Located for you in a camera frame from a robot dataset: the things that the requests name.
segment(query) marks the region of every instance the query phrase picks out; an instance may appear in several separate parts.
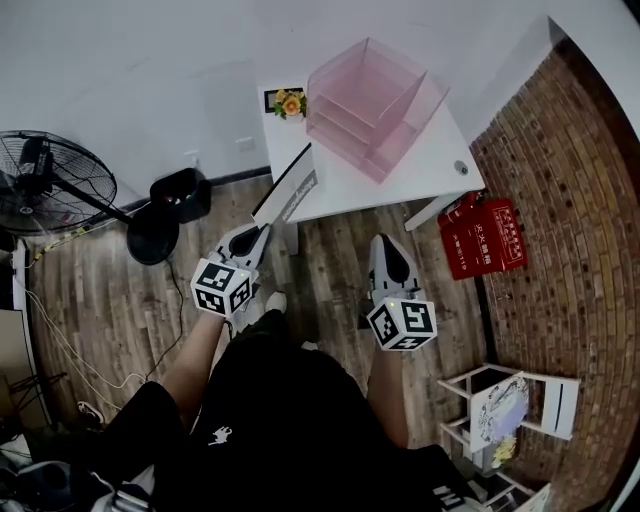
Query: white cable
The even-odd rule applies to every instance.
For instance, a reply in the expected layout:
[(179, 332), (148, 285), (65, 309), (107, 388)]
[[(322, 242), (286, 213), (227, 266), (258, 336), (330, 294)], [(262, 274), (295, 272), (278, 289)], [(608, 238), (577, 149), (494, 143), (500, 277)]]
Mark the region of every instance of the white cable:
[[(24, 285), (22, 283), (20, 283), (17, 279), (16, 282), (18, 284), (20, 284), (20, 286), (22, 286), (24, 288)], [(118, 407), (117, 405), (111, 403), (109, 400), (107, 400), (95, 387), (93, 387), (93, 385), (87, 380), (87, 378), (83, 375), (82, 371), (80, 370), (80, 368), (78, 368), (78, 366), (75, 364), (75, 362), (73, 361), (73, 359), (71, 359), (71, 356), (69, 355), (69, 353), (67, 352), (67, 350), (65, 349), (64, 345), (60, 342), (60, 339), (58, 338), (58, 334), (56, 334), (56, 331), (60, 334), (60, 337), (62, 338), (62, 340), (64, 341), (64, 343), (69, 347), (69, 349), (71, 350), (71, 352), (73, 352), (73, 354), (82, 362), (84, 363), (85, 366), (87, 366), (91, 371), (93, 371), (103, 382), (105, 382), (106, 384), (108, 384), (109, 386), (111, 386), (112, 388), (115, 389), (122, 389), (126, 383), (129, 381), (129, 379), (131, 377), (138, 377), (140, 380), (142, 380), (143, 382), (146, 382), (147, 380), (140, 374), (138, 373), (132, 373), (129, 376), (127, 376), (127, 378), (124, 380), (124, 382), (122, 384), (120, 384), (119, 386), (116, 386), (115, 384), (112, 384), (111, 382), (109, 382), (107, 379), (105, 379), (102, 375), (100, 375), (100, 373), (93, 367), (91, 366), (89, 363), (87, 363), (82, 357), (80, 357), (80, 355), (76, 352), (76, 350), (73, 348), (73, 346), (67, 341), (66, 337), (64, 336), (64, 334), (62, 334), (62, 332), (60, 331), (60, 329), (58, 329), (58, 327), (56, 326), (56, 324), (53, 322), (53, 320), (51, 320), (51, 318), (49, 317), (49, 315), (47, 315), (47, 312), (44, 309), (44, 306), (42, 305), (42, 302), (40, 301), (40, 299), (38, 298), (38, 296), (33, 293), (32, 291), (27, 290), (26, 288), (24, 288), (25, 293), (29, 296), (29, 298), (31, 299), (31, 301), (36, 305), (36, 307), (38, 308), (38, 310), (40, 311), (40, 314), (42, 314), (45, 323), (47, 324), (47, 327), (49, 327), (49, 330), (51, 331), (51, 334), (53, 335), (53, 339), (56, 341), (56, 343), (58, 344), (58, 346), (60, 347), (60, 349), (62, 350), (62, 352), (64, 353), (64, 355), (67, 357), (67, 359), (69, 360), (69, 362), (71, 363), (71, 365), (75, 368), (75, 370), (78, 372), (78, 375), (80, 375), (80, 377), (82, 378), (82, 380), (84, 380), (84, 382), (87, 384), (87, 386), (89, 386), (100, 398), (102, 398), (102, 400), (104, 400), (107, 404), (109, 404), (111, 407), (113, 407), (114, 409), (117, 410), (122, 410), (122, 407)]]
[[(145, 206), (147, 206), (148, 203), (143, 204), (142, 206), (140, 206), (139, 208), (136, 208), (135, 210), (129, 212), (129, 214), (133, 214), (135, 212), (137, 212), (138, 210), (144, 208)], [(108, 226), (109, 224), (115, 222), (117, 219), (111, 219), (107, 222), (105, 222), (104, 224), (100, 224), (99, 226), (96, 226), (94, 228), (91, 228), (87, 231), (85, 231), (83, 233), (83, 235), (86, 235), (87, 233), (91, 233), (92, 231), (95, 231), (97, 229), (101, 229), (104, 228), (105, 226)], [(59, 245), (63, 245), (67, 242), (70, 242), (71, 240), (75, 240), (74, 238), (64, 241)], [(25, 269), (27, 268), (31, 268), (33, 267), (33, 265), (36, 264), (38, 260), (33, 260), (29, 265), (25, 266)], [(36, 307), (38, 308), (38, 310), (40, 311), (40, 314), (42, 315), (42, 317), (44, 318), (45, 323), (47, 324), (47, 327), (49, 327), (49, 330), (51, 331), (51, 334), (53, 335), (53, 339), (56, 341), (56, 343), (58, 344), (58, 346), (60, 347), (60, 349), (62, 350), (62, 352), (64, 353), (65, 357), (69, 360), (69, 362), (71, 363), (71, 365), (75, 368), (75, 370), (78, 372), (78, 375), (80, 375), (80, 377), (82, 378), (82, 380), (87, 384), (87, 386), (89, 386), (95, 393), (96, 395), (98, 395), (100, 398), (102, 398), (102, 400), (104, 400), (108, 405), (110, 405), (111, 407), (113, 407), (114, 409), (117, 409), (118, 411), (122, 410), (122, 407), (118, 407), (117, 405), (111, 403), (109, 400), (107, 400), (95, 387), (93, 387), (93, 385), (89, 382), (89, 380), (84, 376), (84, 374), (82, 373), (82, 371), (80, 370), (80, 368), (78, 368), (78, 366), (75, 364), (75, 362), (73, 361), (73, 359), (71, 358), (71, 356), (69, 355), (69, 353), (67, 352), (67, 350), (65, 349), (64, 345), (66, 345), (67, 347), (69, 347), (69, 349), (71, 350), (71, 352), (73, 353), (73, 355), (75, 355), (87, 368), (89, 368), (93, 373), (95, 373), (100, 380), (102, 380), (105, 384), (111, 386), (114, 389), (122, 389), (127, 382), (129, 382), (129, 379), (131, 379), (131, 377), (138, 377), (142, 382), (147, 382), (147, 379), (145, 377), (143, 377), (142, 375), (140, 375), (139, 373), (131, 373), (127, 376), (127, 378), (122, 382), (122, 384), (120, 384), (119, 386), (117, 386), (116, 384), (112, 384), (111, 382), (109, 382), (107, 379), (105, 379), (100, 372), (98, 372), (98, 370), (96, 370), (93, 366), (91, 366), (87, 361), (85, 361), (82, 357), (80, 357), (80, 354), (78, 354), (78, 352), (73, 348), (73, 346), (69, 343), (69, 341), (67, 340), (67, 338), (65, 337), (65, 335), (62, 333), (62, 331), (60, 331), (60, 329), (58, 329), (58, 326), (53, 322), (53, 320), (51, 320), (51, 318), (49, 317), (49, 315), (47, 314), (46, 310), (44, 309), (44, 306), (42, 305), (42, 302), (40, 301), (40, 298), (32, 291), (27, 290), (27, 287), (21, 283), (17, 278), (15, 279), (15, 282), (18, 283), (20, 286), (22, 286), (22, 288), (24, 289), (25, 293), (29, 296), (29, 298), (31, 299), (31, 301), (36, 305)], [(58, 332), (58, 334), (60, 335), (60, 337), (62, 338), (62, 340), (64, 341), (64, 345), (60, 342), (60, 339), (58, 338), (58, 334), (56, 334), (56, 331)]]
[(42, 313), (42, 315), (44, 316), (45, 320), (47, 321), (47, 323), (51, 326), (52, 329), (55, 329), (58, 334), (60, 335), (60, 337), (62, 338), (62, 340), (64, 341), (65, 345), (67, 345), (67, 347), (69, 347), (69, 350), (71, 350), (71, 352), (73, 353), (74, 356), (76, 356), (78, 359), (80, 359), (80, 361), (82, 363), (84, 363), (84, 365), (89, 368), (93, 373), (95, 373), (98, 377), (100, 377), (100, 379), (105, 383), (108, 384), (109, 386), (111, 386), (112, 388), (115, 389), (122, 389), (126, 383), (129, 381), (129, 379), (131, 377), (138, 377), (139, 379), (141, 379), (143, 382), (146, 382), (147, 380), (140, 374), (138, 373), (132, 373), (130, 374), (122, 384), (120, 384), (119, 386), (116, 386), (115, 384), (112, 384), (111, 382), (109, 382), (107, 379), (105, 379), (102, 375), (100, 375), (100, 373), (98, 372), (98, 370), (96, 370), (93, 366), (91, 366), (89, 363), (87, 363), (84, 359), (82, 359), (82, 357), (80, 356), (80, 354), (78, 354), (78, 352), (76, 352), (76, 350), (73, 348), (73, 346), (67, 341), (67, 338), (65, 337), (64, 334), (62, 334), (62, 332), (60, 331), (60, 329), (58, 329), (58, 326), (53, 322), (53, 320), (51, 320), (51, 318), (49, 317), (49, 315), (47, 314), (47, 312), (44, 309), (44, 306), (42, 304), (42, 302), (40, 301), (40, 299), (38, 298), (38, 296), (33, 293), (30, 290), (26, 290), (25, 292), (27, 293), (27, 295), (29, 295), (29, 298), (31, 300), (33, 300), (33, 302), (38, 306), (38, 309), (40, 310), (40, 312)]

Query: black and white cube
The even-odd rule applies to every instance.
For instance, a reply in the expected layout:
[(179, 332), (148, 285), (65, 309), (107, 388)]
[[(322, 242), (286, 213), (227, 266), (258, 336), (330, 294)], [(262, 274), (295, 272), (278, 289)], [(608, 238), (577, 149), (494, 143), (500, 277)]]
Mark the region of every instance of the black and white cube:
[(367, 320), (383, 350), (416, 350), (438, 335), (433, 302), (385, 298)]
[(249, 270), (200, 259), (191, 279), (196, 307), (230, 317), (251, 298), (251, 279)]

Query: white desk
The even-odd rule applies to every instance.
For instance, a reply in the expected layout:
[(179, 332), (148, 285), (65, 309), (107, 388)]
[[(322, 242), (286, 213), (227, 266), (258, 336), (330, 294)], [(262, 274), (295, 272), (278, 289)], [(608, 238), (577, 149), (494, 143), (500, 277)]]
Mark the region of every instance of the white desk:
[[(264, 91), (293, 87), (303, 87), (306, 91), (306, 80), (262, 83), (258, 87), (274, 181), (304, 147), (312, 142), (318, 185), (300, 203), (290, 217), (290, 223), (434, 197), (428, 206), (405, 224), (405, 229), (411, 231), (465, 192), (484, 188), (480, 171), (444, 103), (434, 113), (429, 124), (389, 177), (378, 185), (320, 142), (309, 137), (304, 122), (290, 123), (273, 113), (264, 113)], [(460, 174), (454, 168), (457, 160), (466, 165), (466, 175)]]

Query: brick wall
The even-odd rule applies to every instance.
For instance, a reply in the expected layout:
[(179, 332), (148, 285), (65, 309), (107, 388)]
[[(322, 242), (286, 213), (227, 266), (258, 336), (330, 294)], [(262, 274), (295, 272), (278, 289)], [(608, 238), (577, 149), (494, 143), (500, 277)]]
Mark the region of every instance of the brick wall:
[(514, 201), (529, 255), (485, 277), (500, 363), (582, 380), (573, 439), (525, 431), (514, 461), (552, 480), (553, 510), (605, 498), (638, 423), (638, 146), (570, 41), (472, 146), (490, 196)]

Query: yellow flower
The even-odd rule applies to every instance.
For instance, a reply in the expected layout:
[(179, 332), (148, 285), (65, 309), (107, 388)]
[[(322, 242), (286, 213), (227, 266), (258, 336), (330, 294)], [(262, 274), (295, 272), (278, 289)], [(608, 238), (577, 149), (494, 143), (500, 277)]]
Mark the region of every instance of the yellow flower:
[(295, 96), (291, 96), (282, 104), (282, 108), (284, 108), (284, 113), (288, 116), (297, 116), (300, 113), (300, 100)]

